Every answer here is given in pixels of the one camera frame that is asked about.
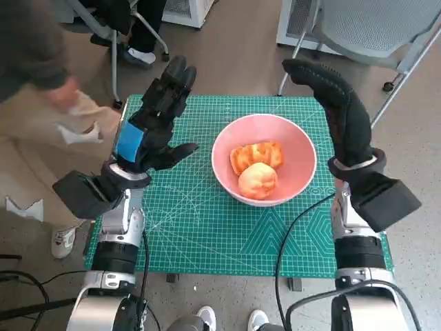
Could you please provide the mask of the black left hand blue tape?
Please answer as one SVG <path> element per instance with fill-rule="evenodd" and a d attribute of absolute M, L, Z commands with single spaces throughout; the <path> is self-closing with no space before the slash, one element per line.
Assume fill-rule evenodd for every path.
<path fill-rule="evenodd" d="M 165 170 L 198 149 L 195 143 L 172 147 L 174 120 L 180 117 L 196 79 L 196 68 L 178 55 L 142 97 L 142 104 L 124 124 L 116 143 L 116 163 L 122 169 L 145 173 Z"/>

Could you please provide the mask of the black gloved right hand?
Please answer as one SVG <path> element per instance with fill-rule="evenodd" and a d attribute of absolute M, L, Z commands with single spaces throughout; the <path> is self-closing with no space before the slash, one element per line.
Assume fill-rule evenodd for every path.
<path fill-rule="evenodd" d="M 370 118 L 352 86 L 336 71 L 317 63 L 285 59 L 282 65 L 291 81 L 311 88 L 323 107 L 336 159 L 348 168 L 370 160 Z"/>

